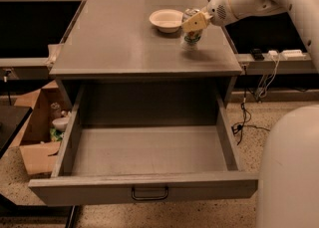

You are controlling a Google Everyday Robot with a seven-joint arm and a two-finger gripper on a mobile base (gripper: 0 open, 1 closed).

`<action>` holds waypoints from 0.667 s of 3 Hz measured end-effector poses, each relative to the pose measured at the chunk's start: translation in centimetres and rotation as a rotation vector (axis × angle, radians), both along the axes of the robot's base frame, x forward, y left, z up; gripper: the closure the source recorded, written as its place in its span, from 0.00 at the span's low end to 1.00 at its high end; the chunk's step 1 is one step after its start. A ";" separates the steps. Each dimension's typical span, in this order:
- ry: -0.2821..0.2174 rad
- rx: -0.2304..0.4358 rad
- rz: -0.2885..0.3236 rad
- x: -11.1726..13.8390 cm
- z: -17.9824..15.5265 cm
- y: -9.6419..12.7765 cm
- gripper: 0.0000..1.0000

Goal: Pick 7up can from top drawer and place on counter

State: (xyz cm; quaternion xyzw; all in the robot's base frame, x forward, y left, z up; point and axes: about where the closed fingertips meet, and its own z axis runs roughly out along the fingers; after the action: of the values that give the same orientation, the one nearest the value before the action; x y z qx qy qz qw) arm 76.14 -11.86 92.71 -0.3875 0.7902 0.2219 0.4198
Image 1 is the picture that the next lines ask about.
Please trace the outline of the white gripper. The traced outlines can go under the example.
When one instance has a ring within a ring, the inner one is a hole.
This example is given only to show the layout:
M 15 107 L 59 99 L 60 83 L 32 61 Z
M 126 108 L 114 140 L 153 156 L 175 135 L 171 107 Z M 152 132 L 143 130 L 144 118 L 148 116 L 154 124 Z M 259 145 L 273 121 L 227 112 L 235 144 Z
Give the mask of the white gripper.
M 181 24 L 182 29 L 186 33 L 203 30 L 209 22 L 216 26 L 225 26 L 231 19 L 228 0 L 210 0 L 206 10 L 208 13 L 199 11 L 186 19 Z

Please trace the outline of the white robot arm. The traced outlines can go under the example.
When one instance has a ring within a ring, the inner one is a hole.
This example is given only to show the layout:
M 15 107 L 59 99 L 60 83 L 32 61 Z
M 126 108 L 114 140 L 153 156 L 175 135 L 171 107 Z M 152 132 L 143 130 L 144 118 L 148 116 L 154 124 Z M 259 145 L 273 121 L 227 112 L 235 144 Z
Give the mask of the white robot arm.
M 286 12 L 319 69 L 319 0 L 210 0 L 182 23 L 185 32 L 248 16 Z M 319 106 L 283 116 L 265 142 L 256 228 L 319 228 Z

